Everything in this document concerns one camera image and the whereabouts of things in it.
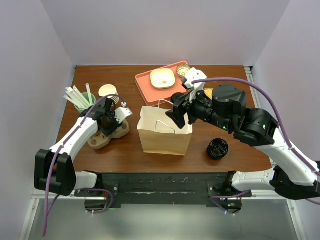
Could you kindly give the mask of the cardboard cup carrier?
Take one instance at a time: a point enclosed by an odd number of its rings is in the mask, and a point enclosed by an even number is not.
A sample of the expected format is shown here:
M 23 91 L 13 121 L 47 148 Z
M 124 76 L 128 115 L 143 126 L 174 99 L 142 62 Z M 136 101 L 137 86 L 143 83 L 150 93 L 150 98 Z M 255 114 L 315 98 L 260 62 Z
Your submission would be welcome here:
M 111 140 L 113 139 L 120 139 L 127 135 L 130 131 L 130 126 L 127 120 L 124 120 L 120 127 L 118 127 L 115 132 L 111 135 L 106 136 L 101 131 L 95 133 L 92 137 L 89 138 L 87 141 L 88 145 L 94 149 L 99 150 L 107 146 Z

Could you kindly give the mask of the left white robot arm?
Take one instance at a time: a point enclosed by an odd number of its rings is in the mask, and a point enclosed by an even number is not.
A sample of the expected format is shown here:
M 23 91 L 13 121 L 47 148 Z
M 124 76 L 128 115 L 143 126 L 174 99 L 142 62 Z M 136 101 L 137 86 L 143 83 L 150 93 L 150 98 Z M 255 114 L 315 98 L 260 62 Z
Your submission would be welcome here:
M 110 137 L 123 126 L 133 113 L 126 102 L 116 108 L 110 98 L 100 98 L 84 110 L 72 129 L 50 149 L 40 149 L 35 155 L 34 187 L 49 193 L 69 196 L 75 190 L 86 189 L 92 196 L 99 196 L 104 184 L 98 174 L 90 171 L 75 171 L 74 160 L 96 133 Z

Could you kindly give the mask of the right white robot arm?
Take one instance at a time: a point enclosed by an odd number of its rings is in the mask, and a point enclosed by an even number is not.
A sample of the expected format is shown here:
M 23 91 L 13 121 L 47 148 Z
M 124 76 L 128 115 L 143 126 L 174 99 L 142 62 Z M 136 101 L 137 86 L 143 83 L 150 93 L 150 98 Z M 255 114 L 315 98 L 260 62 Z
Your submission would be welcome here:
M 276 166 L 255 172 L 228 172 L 225 182 L 217 190 L 233 197 L 252 190 L 270 190 L 290 200 L 307 200 L 320 196 L 317 176 L 319 162 L 310 161 L 308 167 L 303 154 L 291 142 L 286 142 L 278 121 L 266 110 L 246 106 L 246 93 L 232 84 L 213 89 L 212 97 L 203 90 L 175 93 L 173 107 L 165 114 L 182 129 L 197 120 L 211 124 L 234 139 L 254 147 L 271 158 Z

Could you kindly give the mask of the brown paper bag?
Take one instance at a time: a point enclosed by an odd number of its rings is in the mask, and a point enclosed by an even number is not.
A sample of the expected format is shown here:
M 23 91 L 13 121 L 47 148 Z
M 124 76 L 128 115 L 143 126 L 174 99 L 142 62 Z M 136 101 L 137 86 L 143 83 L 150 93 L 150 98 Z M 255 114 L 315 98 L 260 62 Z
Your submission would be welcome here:
M 137 130 L 144 153 L 185 156 L 193 126 L 178 128 L 159 106 L 142 106 Z

